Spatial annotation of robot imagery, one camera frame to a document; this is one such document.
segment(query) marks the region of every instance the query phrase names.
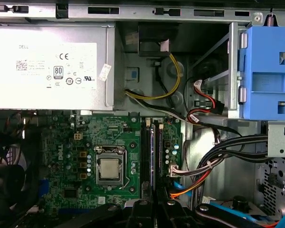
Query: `barcode sticker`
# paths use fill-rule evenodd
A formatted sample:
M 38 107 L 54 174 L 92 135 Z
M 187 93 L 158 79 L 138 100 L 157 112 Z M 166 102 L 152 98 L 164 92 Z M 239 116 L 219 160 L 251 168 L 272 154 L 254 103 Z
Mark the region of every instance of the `barcode sticker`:
M 16 61 L 16 70 L 28 70 L 28 63 L 26 60 Z
M 111 66 L 105 63 L 103 68 L 101 69 L 101 72 L 98 76 L 98 79 L 105 82 L 106 79 L 108 78 L 108 74 L 109 74 L 110 70 L 111 70 Z
M 195 117 L 195 115 L 193 115 L 193 114 L 190 114 L 190 118 L 194 121 L 194 122 L 196 122 L 196 123 L 198 123 L 200 120 L 198 119 L 198 118 L 196 118 Z
M 203 83 L 203 80 L 197 80 L 194 84 L 193 84 L 193 86 L 197 89 L 197 90 L 199 90 L 199 91 L 201 91 L 201 84 Z

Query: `motherboard connector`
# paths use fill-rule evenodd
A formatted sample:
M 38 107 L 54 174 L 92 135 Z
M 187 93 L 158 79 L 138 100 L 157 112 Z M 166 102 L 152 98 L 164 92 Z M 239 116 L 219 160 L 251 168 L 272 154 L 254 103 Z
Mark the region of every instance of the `motherboard connector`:
M 175 162 L 171 162 L 171 163 L 169 164 L 169 169 L 168 169 L 168 171 L 169 171 L 169 176 L 170 176 L 170 177 L 177 177 L 177 175 L 172 172 L 173 168 L 178 169 L 179 166 L 178 166 Z
M 146 118 L 146 126 L 147 127 L 151 126 L 151 118 Z

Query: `cable tie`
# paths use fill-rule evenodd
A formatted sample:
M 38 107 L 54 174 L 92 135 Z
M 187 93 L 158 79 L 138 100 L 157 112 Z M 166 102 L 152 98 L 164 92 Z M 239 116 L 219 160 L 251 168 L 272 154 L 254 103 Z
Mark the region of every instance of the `cable tie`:
M 207 161 L 207 165 L 209 166 L 210 169 L 213 169 L 213 166 L 211 165 L 210 161 Z

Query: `screw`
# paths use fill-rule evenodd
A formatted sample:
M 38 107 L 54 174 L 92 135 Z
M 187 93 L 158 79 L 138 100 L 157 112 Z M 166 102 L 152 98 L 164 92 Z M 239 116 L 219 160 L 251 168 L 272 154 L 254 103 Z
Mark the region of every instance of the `screw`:
M 140 204 L 140 205 L 147 205 L 147 204 L 148 204 L 148 202 L 147 202 L 147 201 L 145 201 L 145 200 L 143 200 L 143 201 L 141 201 L 139 204 Z
M 116 210 L 116 208 L 117 208 L 116 206 L 111 206 L 111 207 L 108 208 L 108 210 L 112 211 L 112 210 Z
M 175 201 L 173 201 L 173 200 L 169 200 L 169 201 L 167 202 L 167 204 L 168 204 L 168 205 L 170 205 L 170 206 L 172 206 L 172 205 L 174 205 L 174 204 L 175 204 Z
M 199 209 L 201 210 L 201 211 L 207 211 L 207 210 L 209 210 L 209 208 L 207 207 L 207 206 L 200 206 L 199 207 Z
M 260 16 L 255 16 L 255 21 L 256 22 L 259 22 L 261 20 L 261 17 Z

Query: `cable bundle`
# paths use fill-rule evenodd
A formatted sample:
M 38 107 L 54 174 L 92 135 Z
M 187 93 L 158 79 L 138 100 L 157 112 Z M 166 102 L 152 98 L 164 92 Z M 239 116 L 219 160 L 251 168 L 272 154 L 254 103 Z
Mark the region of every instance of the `cable bundle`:
M 179 176 L 194 176 L 197 180 L 193 180 L 193 183 L 184 189 L 174 189 L 171 193 L 171 197 L 175 198 L 181 194 L 184 194 L 190 190 L 194 190 L 201 186 L 205 181 L 206 177 L 210 174 L 213 168 L 219 165 L 224 159 L 235 156 L 247 162 L 263 163 L 271 158 L 267 157 L 267 152 L 264 153 L 245 153 L 241 151 L 227 150 L 227 147 L 253 144 L 253 143 L 264 143 L 267 142 L 267 135 L 249 135 L 238 138 L 226 140 L 216 146 L 214 146 L 200 161 L 198 167 L 194 171 L 179 171 L 173 170 L 173 173 Z

